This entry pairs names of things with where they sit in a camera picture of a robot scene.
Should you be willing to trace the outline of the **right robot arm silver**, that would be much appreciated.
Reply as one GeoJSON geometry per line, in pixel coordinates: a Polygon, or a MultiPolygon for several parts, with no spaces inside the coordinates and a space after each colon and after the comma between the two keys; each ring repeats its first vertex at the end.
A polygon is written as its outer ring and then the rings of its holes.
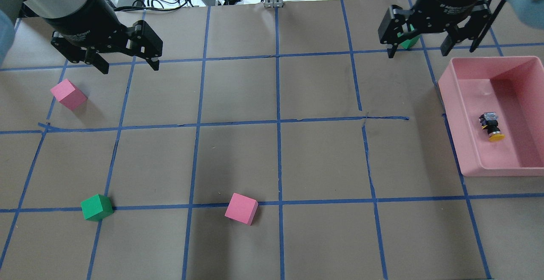
{"type": "Polygon", "coordinates": [[[525,25],[543,28],[543,0],[416,0],[410,9],[391,5],[379,27],[378,38],[394,57],[398,46],[423,34],[447,33],[440,50],[443,56],[460,42],[470,40],[476,50],[505,3],[525,25]]]}

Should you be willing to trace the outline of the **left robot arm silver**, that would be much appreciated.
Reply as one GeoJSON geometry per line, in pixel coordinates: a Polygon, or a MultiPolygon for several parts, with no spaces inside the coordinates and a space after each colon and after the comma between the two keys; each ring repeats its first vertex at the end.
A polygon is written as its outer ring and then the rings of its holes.
{"type": "Polygon", "coordinates": [[[107,74],[109,63],[102,54],[120,52],[159,70],[161,38],[144,20],[130,28],[122,24],[106,0],[1,0],[1,61],[14,43],[23,5],[52,26],[52,46],[72,63],[83,62],[107,74]]]}

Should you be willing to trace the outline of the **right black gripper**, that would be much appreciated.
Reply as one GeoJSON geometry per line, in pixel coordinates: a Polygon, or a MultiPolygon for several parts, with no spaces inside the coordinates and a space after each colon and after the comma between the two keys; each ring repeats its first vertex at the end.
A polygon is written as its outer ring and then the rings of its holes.
{"type": "Polygon", "coordinates": [[[457,42],[478,39],[490,17],[486,0],[416,0],[410,8],[391,5],[378,27],[379,42],[388,45],[392,59],[396,45],[418,35],[446,32],[440,51],[447,56],[457,42]]]}

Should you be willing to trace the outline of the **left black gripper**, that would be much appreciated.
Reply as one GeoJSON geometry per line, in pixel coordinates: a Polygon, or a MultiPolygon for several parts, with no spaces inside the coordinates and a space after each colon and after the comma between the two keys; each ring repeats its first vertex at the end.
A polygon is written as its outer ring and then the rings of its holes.
{"type": "Polygon", "coordinates": [[[93,65],[104,75],[102,54],[120,52],[145,60],[159,71],[163,41],[144,20],[128,27],[106,0],[50,0],[51,45],[72,63],[93,65]]]}

